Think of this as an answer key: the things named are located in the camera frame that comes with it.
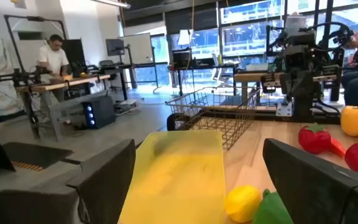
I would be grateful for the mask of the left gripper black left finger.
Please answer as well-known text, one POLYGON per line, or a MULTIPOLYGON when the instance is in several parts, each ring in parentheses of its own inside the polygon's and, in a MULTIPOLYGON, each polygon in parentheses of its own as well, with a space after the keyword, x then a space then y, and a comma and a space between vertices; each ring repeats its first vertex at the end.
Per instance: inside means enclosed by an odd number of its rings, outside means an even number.
POLYGON ((79 196, 80 223, 117 223, 132 181, 135 142, 126 139, 82 162, 66 185, 79 196))

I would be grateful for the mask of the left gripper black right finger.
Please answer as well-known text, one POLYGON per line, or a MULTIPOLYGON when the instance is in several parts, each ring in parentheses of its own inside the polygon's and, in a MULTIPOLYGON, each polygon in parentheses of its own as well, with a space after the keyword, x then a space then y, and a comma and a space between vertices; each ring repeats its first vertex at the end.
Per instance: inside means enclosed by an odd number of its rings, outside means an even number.
POLYGON ((273 138, 265 139, 263 158, 294 223, 358 223, 353 171, 273 138))

